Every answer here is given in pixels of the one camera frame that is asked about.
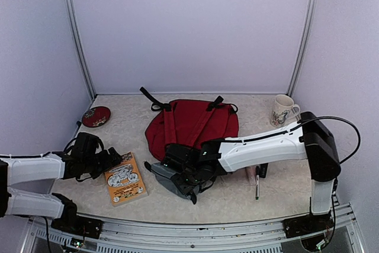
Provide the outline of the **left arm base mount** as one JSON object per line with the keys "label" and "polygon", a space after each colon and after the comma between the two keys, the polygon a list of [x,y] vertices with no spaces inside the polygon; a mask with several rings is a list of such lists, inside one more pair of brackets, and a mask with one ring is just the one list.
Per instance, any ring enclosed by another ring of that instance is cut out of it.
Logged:
{"label": "left arm base mount", "polygon": [[85,238],[99,239],[103,226],[103,221],[89,217],[77,216],[61,217],[53,219],[51,227],[62,232]]}

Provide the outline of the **red backpack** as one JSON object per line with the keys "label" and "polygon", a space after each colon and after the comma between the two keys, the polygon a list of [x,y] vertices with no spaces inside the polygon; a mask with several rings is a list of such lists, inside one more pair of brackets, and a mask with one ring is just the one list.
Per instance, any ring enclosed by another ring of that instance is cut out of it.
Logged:
{"label": "red backpack", "polygon": [[158,161],[164,159],[172,143],[200,149],[208,140],[238,135],[238,107],[225,103],[221,96],[214,101],[177,99],[162,103],[145,88],[140,91],[152,102],[151,110],[158,112],[145,131],[149,151]]}

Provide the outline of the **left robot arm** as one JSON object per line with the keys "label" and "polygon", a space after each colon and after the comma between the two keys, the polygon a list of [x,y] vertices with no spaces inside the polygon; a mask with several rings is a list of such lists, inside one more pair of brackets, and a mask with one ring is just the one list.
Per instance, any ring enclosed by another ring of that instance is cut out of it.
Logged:
{"label": "left robot arm", "polygon": [[82,182],[82,176],[96,179],[121,163],[114,148],[105,149],[102,140],[93,134],[80,132],[63,151],[32,156],[1,156],[1,216],[51,217],[70,232],[77,232],[83,220],[77,206],[58,194],[38,194],[18,190],[14,185],[40,180]]}

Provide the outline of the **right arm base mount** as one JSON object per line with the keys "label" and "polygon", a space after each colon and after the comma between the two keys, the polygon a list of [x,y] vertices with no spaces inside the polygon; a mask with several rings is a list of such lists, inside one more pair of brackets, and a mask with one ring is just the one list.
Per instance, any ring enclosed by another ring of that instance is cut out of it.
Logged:
{"label": "right arm base mount", "polygon": [[286,238],[295,238],[334,227],[333,218],[326,215],[306,214],[304,216],[284,219],[283,228]]}

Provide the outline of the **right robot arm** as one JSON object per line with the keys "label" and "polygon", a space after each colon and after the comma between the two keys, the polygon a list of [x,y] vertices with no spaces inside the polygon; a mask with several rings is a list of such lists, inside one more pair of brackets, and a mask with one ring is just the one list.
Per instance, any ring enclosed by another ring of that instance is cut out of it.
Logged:
{"label": "right robot arm", "polygon": [[333,134],[322,118],[311,112],[303,112],[298,122],[273,131],[206,141],[199,150],[172,143],[166,148],[162,164],[174,172],[171,180],[179,192],[193,197],[196,186],[215,177],[287,160],[308,161],[311,212],[304,216],[303,227],[314,232],[330,212],[333,185],[341,173],[341,164]]}

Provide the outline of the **grey pencil pouch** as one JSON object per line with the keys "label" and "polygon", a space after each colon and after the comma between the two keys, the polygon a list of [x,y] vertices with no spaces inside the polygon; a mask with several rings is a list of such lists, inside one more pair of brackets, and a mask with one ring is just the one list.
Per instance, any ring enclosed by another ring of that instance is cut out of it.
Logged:
{"label": "grey pencil pouch", "polygon": [[197,203],[197,194],[200,193],[199,185],[189,184],[183,175],[161,163],[150,164],[145,161],[144,167],[151,172],[155,176],[157,182],[164,186],[168,191],[174,193],[180,198],[191,200],[193,204]]}

